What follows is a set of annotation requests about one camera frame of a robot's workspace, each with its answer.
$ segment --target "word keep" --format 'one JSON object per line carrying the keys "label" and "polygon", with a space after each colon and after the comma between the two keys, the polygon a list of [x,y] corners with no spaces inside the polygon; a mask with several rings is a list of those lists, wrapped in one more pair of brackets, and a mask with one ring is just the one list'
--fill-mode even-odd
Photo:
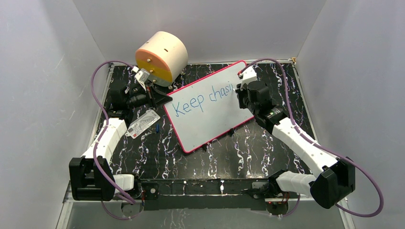
{"label": "word keep", "polygon": [[186,113],[190,112],[192,108],[197,108],[199,107],[202,112],[204,112],[203,107],[201,104],[204,102],[204,96],[199,95],[196,98],[192,98],[189,103],[184,103],[182,106],[180,106],[180,102],[177,103],[177,107],[174,106],[174,104],[171,104],[176,111],[176,117],[179,117],[179,114],[185,115]]}

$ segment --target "beige cylinder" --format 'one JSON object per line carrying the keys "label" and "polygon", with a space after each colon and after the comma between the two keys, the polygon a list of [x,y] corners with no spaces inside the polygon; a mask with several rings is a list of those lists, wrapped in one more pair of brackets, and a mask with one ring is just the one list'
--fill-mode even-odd
{"label": "beige cylinder", "polygon": [[135,60],[139,68],[151,73],[150,80],[167,87],[186,67],[188,54],[179,38],[159,31],[135,52]]}

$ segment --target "gray floor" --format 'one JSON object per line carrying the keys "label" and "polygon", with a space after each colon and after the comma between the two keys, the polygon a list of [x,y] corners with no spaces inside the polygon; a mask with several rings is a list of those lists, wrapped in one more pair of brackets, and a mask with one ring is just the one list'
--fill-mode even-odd
{"label": "gray floor", "polygon": [[[120,203],[107,203],[107,208],[123,216]],[[302,201],[292,215],[278,219],[249,209],[170,209],[144,211],[131,221],[114,219],[104,212],[99,202],[75,202],[69,218],[69,229],[89,228],[168,228],[168,229],[343,229],[338,208],[323,209],[314,201]]]}

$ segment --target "marble tabletop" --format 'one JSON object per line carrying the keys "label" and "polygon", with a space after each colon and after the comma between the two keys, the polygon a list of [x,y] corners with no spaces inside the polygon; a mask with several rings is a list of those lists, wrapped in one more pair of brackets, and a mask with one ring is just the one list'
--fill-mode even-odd
{"label": "marble tabletop", "polygon": [[[190,64],[173,83],[177,90],[213,73],[228,64]],[[289,97],[296,122],[310,136],[313,132],[291,63],[283,63],[288,77]],[[112,66],[110,85],[118,80],[134,83],[134,74],[126,66]],[[255,65],[259,79],[271,86],[272,97],[286,108],[284,85],[279,68],[272,63]],[[172,90],[159,88],[168,93]],[[110,104],[109,96],[105,107]],[[134,120],[145,113],[146,107],[134,109]],[[275,139],[254,120],[234,129],[233,135],[223,135],[190,154],[182,151],[173,127],[162,107],[156,110],[161,119],[139,137],[123,136],[110,164],[113,174],[138,173],[141,179],[233,179],[265,178],[280,169],[310,173],[308,167],[284,143]],[[98,130],[102,126],[100,118]]]}

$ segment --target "red whiteboard frame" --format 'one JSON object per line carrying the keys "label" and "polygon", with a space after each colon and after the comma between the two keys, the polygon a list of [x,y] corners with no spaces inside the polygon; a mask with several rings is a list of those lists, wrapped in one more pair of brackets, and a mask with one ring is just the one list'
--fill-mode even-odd
{"label": "red whiteboard frame", "polygon": [[[192,82],[192,83],[190,83],[190,84],[188,84],[188,85],[186,85],[186,86],[184,86],[184,87],[182,87],[182,88],[180,88],[180,89],[178,89],[178,90],[176,90],[176,91],[170,92],[170,93],[167,94],[167,95],[174,94],[174,93],[180,91],[181,89],[184,89],[184,88],[186,88],[186,87],[188,87],[188,86],[191,86],[191,85],[193,85],[193,84],[195,84],[195,83],[197,83],[197,82],[199,82],[199,81],[201,81],[201,80],[204,80],[204,79],[206,79],[206,78],[208,78],[208,77],[210,77],[210,76],[213,76],[214,74],[216,74],[216,73],[218,73],[218,72],[220,72],[220,71],[223,71],[223,70],[225,70],[225,69],[227,69],[227,68],[229,68],[229,67],[231,67],[231,66],[233,66],[233,65],[235,65],[235,64],[238,64],[238,63],[240,63],[240,62],[243,62],[243,63],[245,64],[245,66],[247,65],[247,63],[246,63],[245,61],[237,61],[237,62],[235,62],[235,63],[233,63],[233,64],[231,64],[231,65],[229,65],[229,66],[226,66],[226,67],[224,67],[224,68],[222,68],[222,69],[220,69],[220,70],[218,70],[218,71],[216,71],[216,72],[214,72],[214,73],[211,73],[211,74],[209,74],[209,75],[207,75],[207,76],[205,76],[205,77],[203,77],[203,78],[201,78],[201,79],[198,79],[198,80],[196,80],[196,81],[194,81],[194,82]],[[171,121],[170,115],[169,115],[169,113],[167,112],[166,107],[163,106],[163,108],[164,108],[164,110],[165,110],[165,112],[166,112],[166,114],[167,114],[167,117],[169,118],[169,121],[170,121],[171,125],[173,126],[174,133],[176,134],[177,139],[179,140],[179,143],[180,143],[180,146],[181,146],[182,150],[183,150],[185,153],[187,153],[187,154],[192,153],[192,152],[195,151],[196,149],[200,148],[202,145],[211,142],[212,140],[214,140],[214,139],[216,139],[216,138],[218,138],[218,137],[220,137],[220,136],[226,134],[226,133],[229,131],[229,130],[228,130],[228,131],[223,132],[222,134],[220,134],[220,135],[218,135],[218,136],[212,138],[211,140],[209,140],[209,141],[207,141],[207,142],[205,142],[205,143],[203,143],[203,144],[197,146],[196,148],[194,148],[194,149],[192,149],[192,150],[190,150],[190,151],[185,151],[185,150],[184,150],[184,147],[183,147],[183,144],[181,143],[181,140],[180,140],[180,138],[179,138],[179,135],[177,134],[176,127],[174,126],[173,122]],[[233,128],[236,128],[236,127],[242,125],[243,123],[245,123],[245,122],[251,120],[252,118],[254,118],[254,117],[252,116],[251,118],[246,119],[245,121],[243,121],[243,122],[241,122],[240,124],[234,126]]]}

